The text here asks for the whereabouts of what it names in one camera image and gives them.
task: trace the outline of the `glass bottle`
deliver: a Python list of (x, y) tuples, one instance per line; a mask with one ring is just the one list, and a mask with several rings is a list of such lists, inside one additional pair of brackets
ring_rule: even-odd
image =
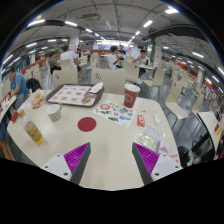
[(32, 121), (31, 117), (28, 114), (25, 114), (24, 110), (19, 110), (20, 121), (25, 129), (26, 133), (33, 139), (33, 141), (37, 145), (41, 145), (43, 143), (43, 135), (38, 130), (35, 123)]

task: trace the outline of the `woman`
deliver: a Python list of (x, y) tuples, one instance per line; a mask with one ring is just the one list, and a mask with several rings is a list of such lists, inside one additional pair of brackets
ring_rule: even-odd
[(80, 45), (78, 45), (77, 54), (79, 54), (79, 58), (81, 58), (81, 48), (80, 48)]
[(51, 67), (51, 75), (53, 74), (54, 70), (61, 70), (61, 67), (57, 66), (59, 63), (57, 63), (57, 61), (53, 58), (54, 55), (55, 53), (52, 51), (49, 54), (49, 59), (48, 59), (48, 63)]

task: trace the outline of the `plastic cup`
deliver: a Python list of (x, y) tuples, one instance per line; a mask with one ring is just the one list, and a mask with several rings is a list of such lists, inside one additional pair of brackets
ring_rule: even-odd
[(124, 91), (124, 106), (133, 108), (136, 98), (140, 92), (140, 88), (132, 84), (125, 84)]

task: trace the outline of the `red circle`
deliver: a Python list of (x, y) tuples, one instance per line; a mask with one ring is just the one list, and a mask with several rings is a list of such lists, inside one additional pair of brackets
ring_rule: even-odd
[(85, 117), (78, 123), (78, 127), (81, 131), (92, 131), (96, 127), (96, 120), (91, 117)]

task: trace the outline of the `paper cup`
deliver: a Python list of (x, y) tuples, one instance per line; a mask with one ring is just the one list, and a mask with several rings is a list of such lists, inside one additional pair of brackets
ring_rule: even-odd
[(124, 106), (132, 108), (135, 104), (140, 88), (132, 84), (125, 84), (124, 86)]
[(47, 114), (51, 121), (55, 122), (61, 118), (61, 107), (58, 104), (54, 104), (47, 109)]

